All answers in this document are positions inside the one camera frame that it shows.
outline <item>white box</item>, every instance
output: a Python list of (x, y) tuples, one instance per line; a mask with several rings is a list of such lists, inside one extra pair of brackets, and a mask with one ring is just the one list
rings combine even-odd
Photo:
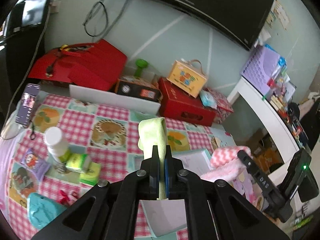
[(106, 104), (108, 106), (115, 106), (126, 108), (147, 114), (158, 113), (160, 103), (152, 102), (140, 98), (126, 97), (117, 95), (112, 92), (102, 91), (92, 88), (86, 88), (76, 85), (69, 85), (70, 96), (84, 102), (93, 104)]

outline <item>red box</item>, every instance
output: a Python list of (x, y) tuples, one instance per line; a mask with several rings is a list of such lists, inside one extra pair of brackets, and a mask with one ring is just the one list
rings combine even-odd
[(159, 79), (163, 95), (159, 113), (164, 117), (193, 124), (211, 126), (216, 116), (214, 109), (202, 105), (200, 97), (193, 98), (166, 78)]
[[(50, 50), (36, 61), (28, 77), (107, 91), (116, 84), (126, 61), (125, 54), (101, 39)], [(50, 65), (53, 73), (47, 77)]]

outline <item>light blue package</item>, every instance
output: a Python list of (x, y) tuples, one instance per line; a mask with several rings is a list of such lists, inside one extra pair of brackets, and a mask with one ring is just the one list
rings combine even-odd
[(27, 199), (27, 213), (31, 224), (42, 229), (67, 208), (38, 193), (31, 193)]
[(213, 96), (208, 92), (208, 91), (204, 91), (201, 90), (200, 91), (200, 99), (202, 101), (202, 104), (204, 106), (209, 106), (213, 109), (217, 109), (217, 102), (216, 100), (214, 100)]

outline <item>fruit picture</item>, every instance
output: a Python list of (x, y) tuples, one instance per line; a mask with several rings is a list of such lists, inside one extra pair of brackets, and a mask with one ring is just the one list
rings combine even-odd
[(168, 144), (171, 147), (171, 151), (190, 150), (188, 137), (184, 132), (169, 130), (167, 137), (168, 137)]
[(60, 109), (55, 109), (48, 106), (43, 106), (38, 110), (33, 124), (39, 132), (45, 132), (49, 127), (56, 126), (60, 119)]

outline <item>white bottle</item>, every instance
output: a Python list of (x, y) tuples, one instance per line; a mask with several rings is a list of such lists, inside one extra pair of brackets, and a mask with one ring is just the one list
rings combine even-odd
[(45, 130), (44, 143), (48, 152), (58, 163), (66, 163), (70, 157), (69, 143), (63, 137), (62, 131), (58, 127), (50, 127)]

